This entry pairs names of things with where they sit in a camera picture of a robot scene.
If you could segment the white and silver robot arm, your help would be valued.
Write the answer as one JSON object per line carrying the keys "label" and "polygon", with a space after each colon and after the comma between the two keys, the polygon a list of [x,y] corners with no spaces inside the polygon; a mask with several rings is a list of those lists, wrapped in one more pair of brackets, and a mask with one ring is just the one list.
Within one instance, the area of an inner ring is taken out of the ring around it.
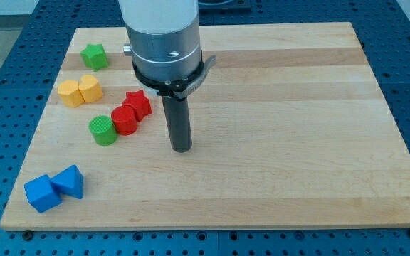
{"label": "white and silver robot arm", "polygon": [[156,96],[183,100],[205,80],[216,56],[202,58],[197,0],[119,0],[135,75]]}

